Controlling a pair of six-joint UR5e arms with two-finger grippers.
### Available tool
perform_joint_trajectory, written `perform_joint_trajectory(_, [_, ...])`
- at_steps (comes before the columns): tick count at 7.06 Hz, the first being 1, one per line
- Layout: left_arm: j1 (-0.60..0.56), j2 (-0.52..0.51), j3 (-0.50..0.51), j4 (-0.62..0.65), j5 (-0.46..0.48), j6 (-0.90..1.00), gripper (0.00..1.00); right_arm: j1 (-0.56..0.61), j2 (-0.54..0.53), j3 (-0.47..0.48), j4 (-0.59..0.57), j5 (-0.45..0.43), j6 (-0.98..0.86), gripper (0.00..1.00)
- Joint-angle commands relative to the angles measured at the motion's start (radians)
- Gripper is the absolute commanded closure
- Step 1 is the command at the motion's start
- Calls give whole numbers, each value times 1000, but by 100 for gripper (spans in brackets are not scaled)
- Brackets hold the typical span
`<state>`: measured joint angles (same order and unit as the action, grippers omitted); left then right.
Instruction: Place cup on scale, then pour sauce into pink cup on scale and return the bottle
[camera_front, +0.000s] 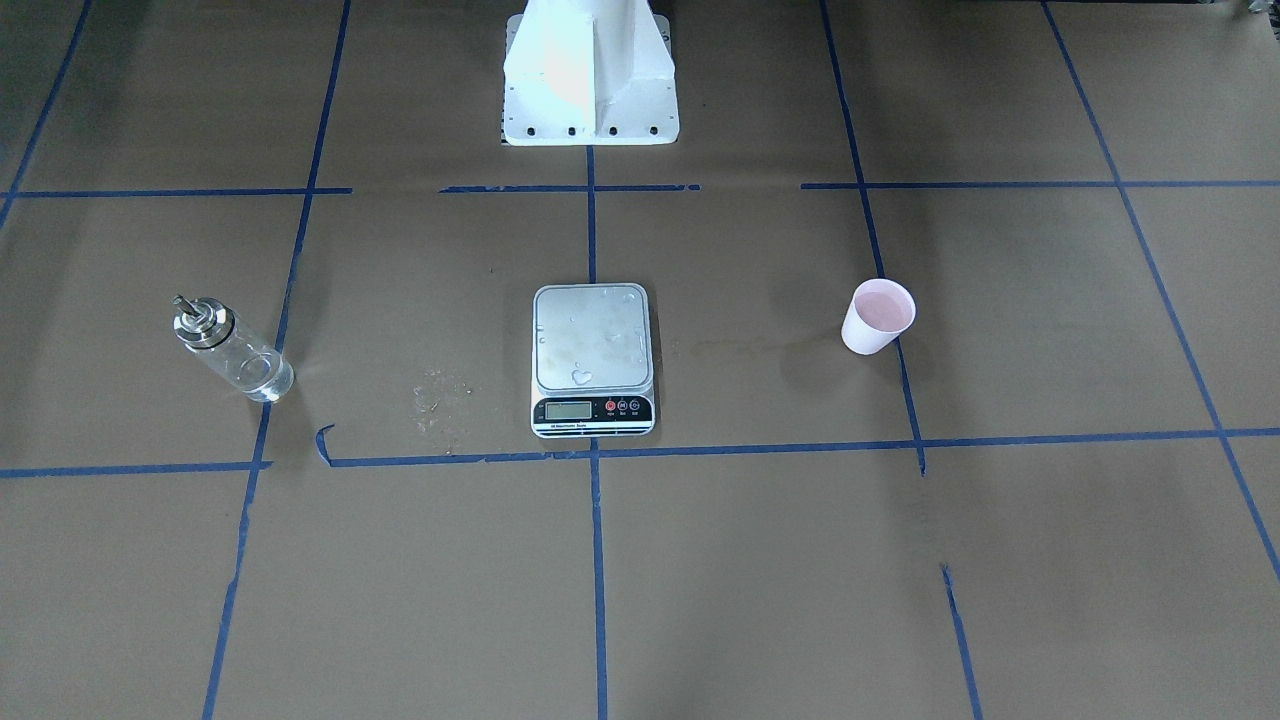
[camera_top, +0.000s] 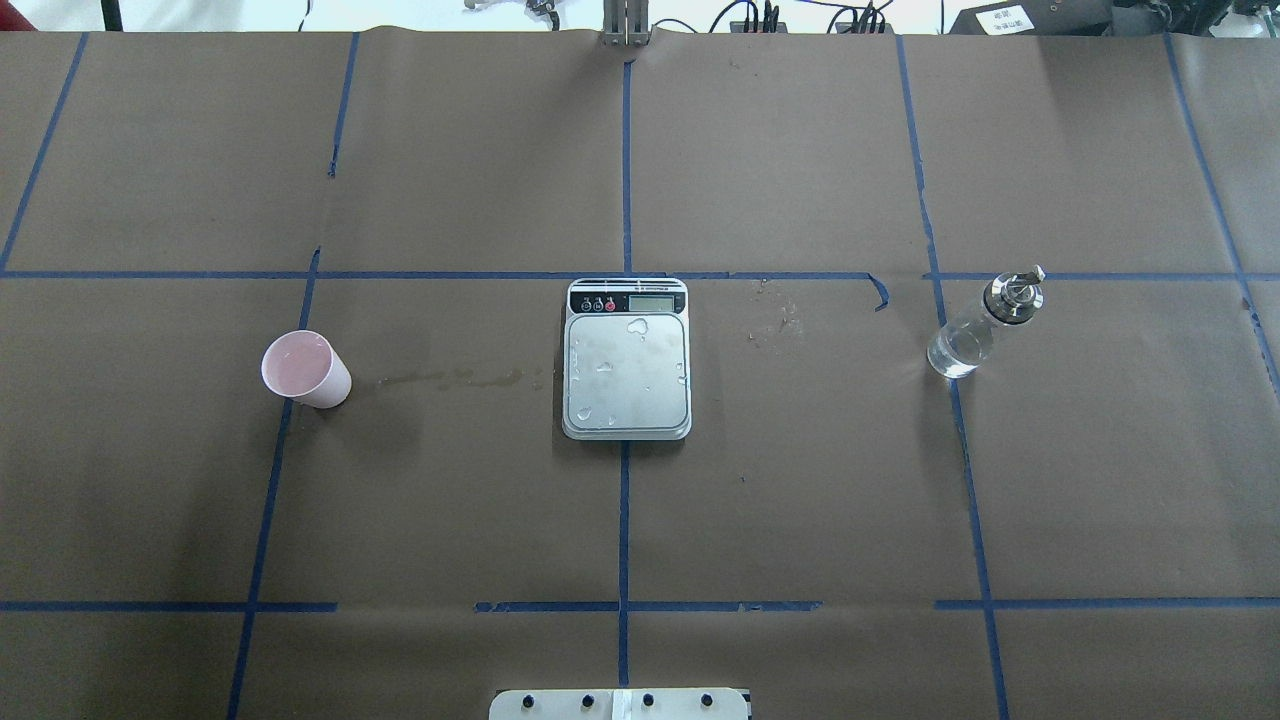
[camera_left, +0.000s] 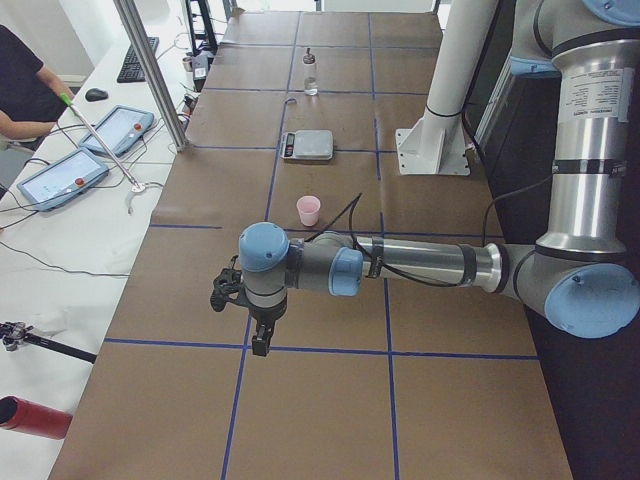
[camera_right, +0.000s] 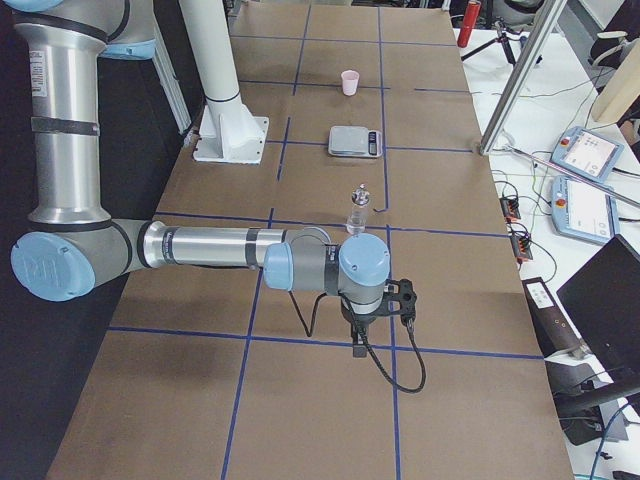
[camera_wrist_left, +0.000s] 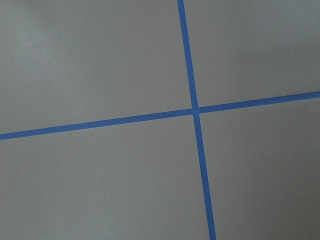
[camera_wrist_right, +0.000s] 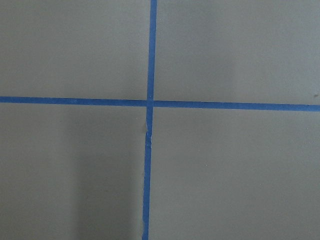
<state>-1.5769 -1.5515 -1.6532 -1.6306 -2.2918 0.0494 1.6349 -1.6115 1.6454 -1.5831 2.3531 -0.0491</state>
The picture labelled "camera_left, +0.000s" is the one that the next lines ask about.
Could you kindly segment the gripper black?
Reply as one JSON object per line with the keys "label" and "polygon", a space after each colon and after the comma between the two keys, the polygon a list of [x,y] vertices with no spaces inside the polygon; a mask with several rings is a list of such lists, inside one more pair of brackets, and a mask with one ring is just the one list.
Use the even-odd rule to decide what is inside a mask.
{"label": "gripper black", "polygon": [[256,333],[252,337],[252,354],[266,357],[270,351],[271,334],[275,331],[276,322],[286,313],[285,304],[277,304],[264,308],[251,306],[250,316],[256,321]]}

